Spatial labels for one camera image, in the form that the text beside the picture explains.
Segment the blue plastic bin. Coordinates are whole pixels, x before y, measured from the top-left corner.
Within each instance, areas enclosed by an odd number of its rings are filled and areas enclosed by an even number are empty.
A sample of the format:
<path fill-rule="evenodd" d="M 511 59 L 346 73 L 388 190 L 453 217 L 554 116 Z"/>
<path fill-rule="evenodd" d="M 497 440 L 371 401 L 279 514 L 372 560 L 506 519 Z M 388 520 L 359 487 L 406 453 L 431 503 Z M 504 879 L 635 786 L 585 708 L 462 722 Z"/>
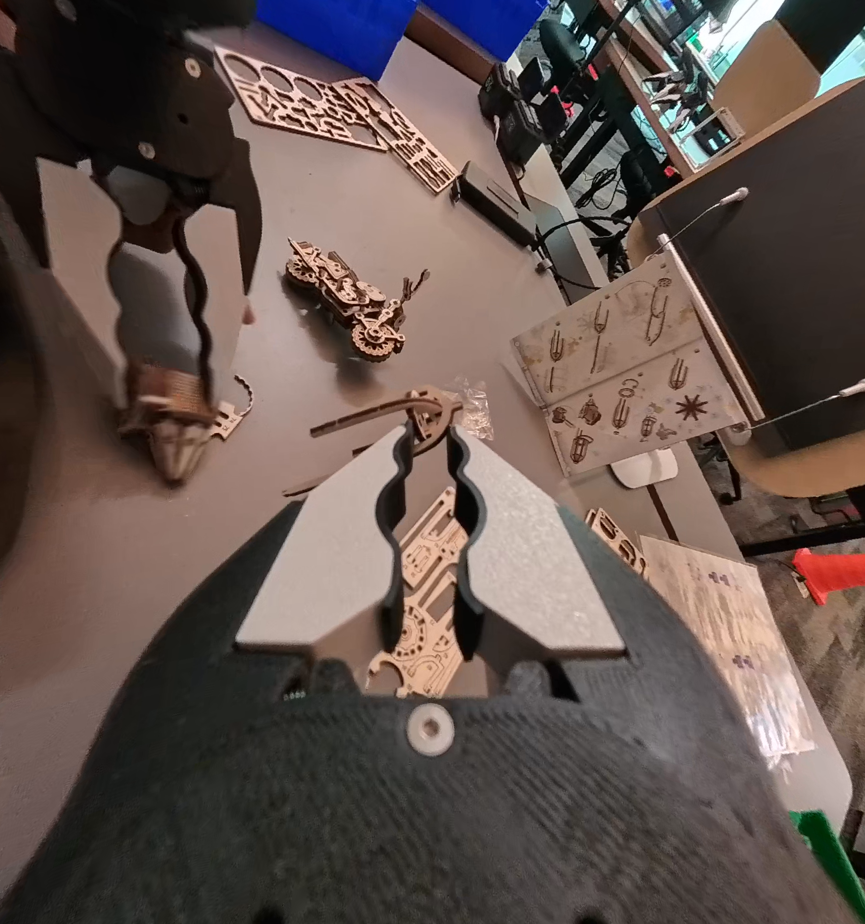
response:
<path fill-rule="evenodd" d="M 422 1 L 482 49 L 507 61 L 548 6 L 547 1 Z"/>
<path fill-rule="evenodd" d="M 259 1 L 256 18 L 357 74 L 379 79 L 417 1 Z"/>

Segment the small slotted wooden disc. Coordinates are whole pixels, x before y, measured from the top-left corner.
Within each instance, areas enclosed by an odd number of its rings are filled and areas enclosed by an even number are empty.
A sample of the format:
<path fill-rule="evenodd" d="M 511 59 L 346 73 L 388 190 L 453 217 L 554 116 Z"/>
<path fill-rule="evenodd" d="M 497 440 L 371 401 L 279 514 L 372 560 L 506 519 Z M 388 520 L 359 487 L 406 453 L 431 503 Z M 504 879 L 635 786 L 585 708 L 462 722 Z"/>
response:
<path fill-rule="evenodd" d="M 237 409 L 228 401 L 222 401 L 215 413 L 215 417 L 207 431 L 207 438 L 219 438 L 226 441 L 229 436 L 238 428 L 243 418 L 252 409 L 248 404 L 245 408 Z"/>

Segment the emptied wooden puzzle sheet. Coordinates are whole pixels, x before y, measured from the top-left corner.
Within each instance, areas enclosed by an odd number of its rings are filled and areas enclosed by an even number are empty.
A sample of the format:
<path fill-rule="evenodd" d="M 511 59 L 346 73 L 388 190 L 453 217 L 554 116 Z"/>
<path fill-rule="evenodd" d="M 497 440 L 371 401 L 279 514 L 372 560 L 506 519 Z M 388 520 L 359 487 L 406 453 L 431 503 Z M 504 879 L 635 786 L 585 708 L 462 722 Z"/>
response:
<path fill-rule="evenodd" d="M 630 539 L 602 508 L 590 508 L 584 517 L 586 525 L 636 573 L 647 578 L 648 564 L 637 542 Z"/>

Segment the plastic wrapped wooden sheets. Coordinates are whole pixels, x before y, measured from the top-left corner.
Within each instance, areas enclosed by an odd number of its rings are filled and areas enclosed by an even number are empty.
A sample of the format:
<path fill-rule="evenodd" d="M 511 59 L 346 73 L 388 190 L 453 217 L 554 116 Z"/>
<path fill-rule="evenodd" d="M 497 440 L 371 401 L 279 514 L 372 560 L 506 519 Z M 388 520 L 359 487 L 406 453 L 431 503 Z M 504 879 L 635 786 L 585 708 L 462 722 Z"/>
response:
<path fill-rule="evenodd" d="M 758 570 L 669 539 L 638 541 L 649 583 L 717 667 L 767 764 L 815 749 L 792 659 Z"/>

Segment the wooden arched rib piece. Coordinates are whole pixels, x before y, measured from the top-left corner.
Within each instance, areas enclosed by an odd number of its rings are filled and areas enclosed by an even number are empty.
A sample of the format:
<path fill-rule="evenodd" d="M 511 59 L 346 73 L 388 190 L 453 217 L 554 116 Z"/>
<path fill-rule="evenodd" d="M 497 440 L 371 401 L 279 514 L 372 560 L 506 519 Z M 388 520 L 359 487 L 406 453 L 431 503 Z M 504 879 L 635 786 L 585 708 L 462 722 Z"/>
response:
<path fill-rule="evenodd" d="M 320 438 L 400 414 L 413 428 L 412 455 L 420 456 L 442 442 L 448 428 L 458 421 L 463 410 L 464 401 L 459 395 L 427 385 L 318 424 L 311 428 L 310 436 Z"/>

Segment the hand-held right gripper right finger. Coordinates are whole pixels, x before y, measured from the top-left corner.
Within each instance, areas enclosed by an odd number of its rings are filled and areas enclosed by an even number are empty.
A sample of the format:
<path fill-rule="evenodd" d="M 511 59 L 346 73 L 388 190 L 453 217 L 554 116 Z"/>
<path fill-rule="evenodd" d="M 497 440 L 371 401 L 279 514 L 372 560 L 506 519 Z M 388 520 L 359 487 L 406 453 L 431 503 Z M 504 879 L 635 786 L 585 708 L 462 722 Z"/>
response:
<path fill-rule="evenodd" d="M 577 546 L 588 538 L 551 496 L 464 428 L 446 435 L 454 514 L 467 539 L 456 566 L 453 628 L 465 660 L 495 671 L 523 661 L 623 656 L 625 643 Z"/>

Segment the orange plastic object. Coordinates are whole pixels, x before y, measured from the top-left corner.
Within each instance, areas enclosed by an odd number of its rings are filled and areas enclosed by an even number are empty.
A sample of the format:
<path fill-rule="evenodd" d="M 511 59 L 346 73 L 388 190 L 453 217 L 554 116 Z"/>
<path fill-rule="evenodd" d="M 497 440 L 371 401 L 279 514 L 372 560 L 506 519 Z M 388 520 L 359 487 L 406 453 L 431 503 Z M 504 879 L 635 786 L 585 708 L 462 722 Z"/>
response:
<path fill-rule="evenodd" d="M 793 568 L 818 605 L 825 605 L 832 592 L 865 587 L 865 553 L 822 555 L 798 549 Z"/>

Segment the clear plastic bag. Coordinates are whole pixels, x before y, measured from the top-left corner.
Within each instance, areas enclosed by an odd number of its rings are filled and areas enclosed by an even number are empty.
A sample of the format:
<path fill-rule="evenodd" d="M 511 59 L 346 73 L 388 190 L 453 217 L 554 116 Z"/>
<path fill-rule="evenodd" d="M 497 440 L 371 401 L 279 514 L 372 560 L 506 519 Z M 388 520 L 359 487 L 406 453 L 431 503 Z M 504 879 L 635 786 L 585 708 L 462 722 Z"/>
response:
<path fill-rule="evenodd" d="M 461 408 L 453 416 L 452 423 L 464 428 L 479 440 L 492 442 L 495 438 L 494 425 L 484 380 L 472 380 L 467 376 L 455 376 L 443 388 Z"/>

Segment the black office chair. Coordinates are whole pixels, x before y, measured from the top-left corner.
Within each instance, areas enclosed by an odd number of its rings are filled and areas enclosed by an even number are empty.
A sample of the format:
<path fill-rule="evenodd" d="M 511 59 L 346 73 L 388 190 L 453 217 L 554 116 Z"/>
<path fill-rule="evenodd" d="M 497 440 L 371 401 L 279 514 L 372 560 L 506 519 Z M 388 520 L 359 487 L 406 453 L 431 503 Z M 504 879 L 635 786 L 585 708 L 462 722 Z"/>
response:
<path fill-rule="evenodd" d="M 538 23 L 539 41 L 554 73 L 576 71 L 585 58 L 585 50 L 575 34 L 559 20 L 542 18 Z"/>

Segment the wooden barrel cone assembly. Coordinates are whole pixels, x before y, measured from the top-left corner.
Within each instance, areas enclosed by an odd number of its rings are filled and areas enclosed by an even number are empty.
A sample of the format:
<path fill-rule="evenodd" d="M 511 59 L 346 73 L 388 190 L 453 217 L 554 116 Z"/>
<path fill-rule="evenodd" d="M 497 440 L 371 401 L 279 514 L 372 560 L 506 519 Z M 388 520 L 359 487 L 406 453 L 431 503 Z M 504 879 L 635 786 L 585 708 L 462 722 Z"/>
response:
<path fill-rule="evenodd" d="M 157 364 L 133 362 L 125 385 L 119 434 L 143 435 L 163 480 L 184 483 L 201 459 L 216 417 L 204 380 Z"/>

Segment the green plastic bin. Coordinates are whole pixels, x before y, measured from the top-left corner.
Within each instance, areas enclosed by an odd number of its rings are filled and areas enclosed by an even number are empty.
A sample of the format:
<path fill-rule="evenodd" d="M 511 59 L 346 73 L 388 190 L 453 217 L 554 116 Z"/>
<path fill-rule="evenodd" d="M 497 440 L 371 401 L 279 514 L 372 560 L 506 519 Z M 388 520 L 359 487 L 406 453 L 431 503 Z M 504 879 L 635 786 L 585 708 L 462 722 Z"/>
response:
<path fill-rule="evenodd" d="M 825 813 L 790 810 L 788 815 L 854 915 L 865 923 L 865 891 Z"/>

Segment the large wooden puzzle sheet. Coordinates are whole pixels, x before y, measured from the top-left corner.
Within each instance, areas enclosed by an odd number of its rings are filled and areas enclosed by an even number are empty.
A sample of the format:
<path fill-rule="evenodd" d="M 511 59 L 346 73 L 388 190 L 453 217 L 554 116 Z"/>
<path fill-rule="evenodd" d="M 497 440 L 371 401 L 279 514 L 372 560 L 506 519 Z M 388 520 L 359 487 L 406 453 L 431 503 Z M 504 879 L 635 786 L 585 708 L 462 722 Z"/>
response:
<path fill-rule="evenodd" d="M 459 170 L 365 77 L 327 82 L 216 47 L 234 94 L 255 125 L 392 154 L 438 195 Z"/>

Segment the black charger device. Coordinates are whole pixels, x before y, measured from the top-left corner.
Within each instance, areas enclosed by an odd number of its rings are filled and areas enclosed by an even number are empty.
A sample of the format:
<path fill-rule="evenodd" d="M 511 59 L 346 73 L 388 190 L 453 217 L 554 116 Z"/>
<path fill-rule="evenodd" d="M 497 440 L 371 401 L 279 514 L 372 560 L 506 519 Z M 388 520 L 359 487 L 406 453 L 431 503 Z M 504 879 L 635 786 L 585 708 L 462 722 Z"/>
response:
<path fill-rule="evenodd" d="M 535 105 L 513 100 L 499 117 L 496 147 L 509 163 L 524 167 L 543 145 L 565 129 L 567 111 L 560 96 L 549 92 Z"/>
<path fill-rule="evenodd" d="M 514 104 L 524 102 L 516 74 L 506 63 L 495 63 L 478 92 L 478 104 L 484 118 L 499 121 Z"/>

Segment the black flat box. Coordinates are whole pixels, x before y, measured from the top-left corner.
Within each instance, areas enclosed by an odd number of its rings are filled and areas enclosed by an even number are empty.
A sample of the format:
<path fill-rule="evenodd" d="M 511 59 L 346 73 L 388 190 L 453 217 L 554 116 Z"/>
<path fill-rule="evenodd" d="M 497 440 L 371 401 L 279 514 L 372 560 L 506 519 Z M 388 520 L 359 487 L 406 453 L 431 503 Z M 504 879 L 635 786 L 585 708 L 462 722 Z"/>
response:
<path fill-rule="evenodd" d="M 531 210 L 473 161 L 467 161 L 449 188 L 452 203 L 465 202 L 520 246 L 538 246 L 538 225 Z"/>

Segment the open instruction booklet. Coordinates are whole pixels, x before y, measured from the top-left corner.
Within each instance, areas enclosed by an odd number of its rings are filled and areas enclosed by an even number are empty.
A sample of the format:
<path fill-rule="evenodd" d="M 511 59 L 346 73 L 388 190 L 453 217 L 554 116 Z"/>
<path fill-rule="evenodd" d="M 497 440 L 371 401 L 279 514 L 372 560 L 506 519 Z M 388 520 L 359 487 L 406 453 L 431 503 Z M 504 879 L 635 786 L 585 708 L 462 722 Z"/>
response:
<path fill-rule="evenodd" d="M 750 421 L 667 252 L 508 349 L 567 479 Z"/>

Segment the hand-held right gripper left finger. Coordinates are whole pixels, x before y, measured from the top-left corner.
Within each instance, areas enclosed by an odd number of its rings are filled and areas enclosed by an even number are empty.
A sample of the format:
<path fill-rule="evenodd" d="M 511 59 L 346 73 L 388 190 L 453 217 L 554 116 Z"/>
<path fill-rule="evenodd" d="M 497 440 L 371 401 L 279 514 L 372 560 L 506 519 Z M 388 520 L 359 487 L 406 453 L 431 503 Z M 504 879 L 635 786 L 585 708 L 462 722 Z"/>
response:
<path fill-rule="evenodd" d="M 402 551 L 414 429 L 395 426 L 311 490 L 242 622 L 244 650 L 311 661 L 392 652 L 404 617 Z"/>

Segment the metal book stand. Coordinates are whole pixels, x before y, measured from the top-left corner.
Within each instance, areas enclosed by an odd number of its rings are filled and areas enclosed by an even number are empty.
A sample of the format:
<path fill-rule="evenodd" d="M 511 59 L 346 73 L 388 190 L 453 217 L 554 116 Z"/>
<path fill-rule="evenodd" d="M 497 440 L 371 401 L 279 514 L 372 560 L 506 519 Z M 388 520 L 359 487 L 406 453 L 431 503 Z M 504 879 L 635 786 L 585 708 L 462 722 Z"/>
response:
<path fill-rule="evenodd" d="M 808 412 L 809 410 L 825 406 L 833 401 L 865 395 L 864 377 L 855 384 L 839 389 L 829 396 L 820 398 L 819 400 L 795 408 L 794 410 L 789 410 L 783 414 L 767 417 L 762 410 L 762 405 L 753 387 L 746 378 L 738 358 L 730 347 L 722 328 L 716 321 L 711 307 L 704 299 L 693 276 L 690 271 L 688 271 L 685 262 L 679 256 L 675 247 L 675 241 L 703 217 L 719 209 L 731 209 L 740 202 L 743 202 L 749 194 L 750 189 L 748 187 L 738 187 L 729 195 L 722 197 L 718 202 L 701 212 L 693 220 L 686 223 L 673 235 L 659 234 L 657 237 L 659 244 L 658 248 L 646 258 L 646 260 L 652 260 L 655 255 L 662 252 L 671 255 L 676 269 L 679 271 L 687 286 L 689 294 L 693 298 L 696 314 L 700 318 L 702 327 L 709 335 L 710 340 L 713 341 L 713 350 L 716 357 L 726 368 L 726 375 L 730 380 L 731 387 L 739 396 L 745 410 L 741 422 L 733 423 L 727 428 L 727 435 L 731 440 L 735 440 L 738 445 L 746 445 L 751 439 L 751 434 L 763 427 L 788 420 Z M 678 472 L 678 465 L 674 453 L 668 448 L 655 449 L 650 452 L 638 454 L 626 458 L 625 460 L 611 463 L 610 467 L 614 476 L 623 486 L 630 489 L 648 487 L 652 484 L 672 479 Z"/>

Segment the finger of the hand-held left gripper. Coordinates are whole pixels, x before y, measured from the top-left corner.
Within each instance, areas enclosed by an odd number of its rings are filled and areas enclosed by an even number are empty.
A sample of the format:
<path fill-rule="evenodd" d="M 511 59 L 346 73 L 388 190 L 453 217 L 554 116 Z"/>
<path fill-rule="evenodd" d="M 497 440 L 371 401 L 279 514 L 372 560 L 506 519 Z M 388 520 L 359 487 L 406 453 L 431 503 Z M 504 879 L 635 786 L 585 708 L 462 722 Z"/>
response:
<path fill-rule="evenodd" d="M 118 337 L 122 307 L 109 276 L 122 220 L 115 202 L 78 167 L 37 160 L 48 268 L 61 293 L 61 325 L 97 387 L 127 407 L 128 361 Z"/>
<path fill-rule="evenodd" d="M 173 175 L 178 368 L 201 380 L 215 409 L 229 389 L 249 299 L 237 213 L 209 193 L 202 180 Z"/>

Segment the wooden motorcycle model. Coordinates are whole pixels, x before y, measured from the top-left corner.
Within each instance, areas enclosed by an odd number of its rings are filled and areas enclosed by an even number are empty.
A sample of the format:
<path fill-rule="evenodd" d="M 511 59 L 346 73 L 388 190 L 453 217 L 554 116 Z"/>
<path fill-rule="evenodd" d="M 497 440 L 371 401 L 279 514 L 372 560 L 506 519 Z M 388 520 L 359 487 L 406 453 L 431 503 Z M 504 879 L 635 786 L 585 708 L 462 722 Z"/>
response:
<path fill-rule="evenodd" d="M 307 241 L 288 239 L 292 255 L 285 267 L 288 283 L 314 294 L 333 321 L 348 332 L 353 351 L 362 359 L 381 363 L 402 352 L 406 338 L 401 331 L 408 303 L 429 279 L 403 279 L 399 296 L 388 298 L 378 287 L 360 279 L 333 250 L 325 251 Z"/>

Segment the dark partition panel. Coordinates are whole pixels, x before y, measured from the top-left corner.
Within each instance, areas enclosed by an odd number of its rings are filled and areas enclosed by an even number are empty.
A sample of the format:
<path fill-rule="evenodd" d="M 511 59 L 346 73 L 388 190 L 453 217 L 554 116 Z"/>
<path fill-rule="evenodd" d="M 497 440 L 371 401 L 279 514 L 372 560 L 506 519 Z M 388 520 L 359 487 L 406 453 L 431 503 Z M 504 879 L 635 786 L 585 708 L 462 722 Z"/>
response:
<path fill-rule="evenodd" d="M 766 419 L 865 379 L 865 77 L 799 108 L 635 219 L 640 264 L 667 233 Z M 792 498 L 865 486 L 865 395 L 758 430 L 728 457 Z"/>

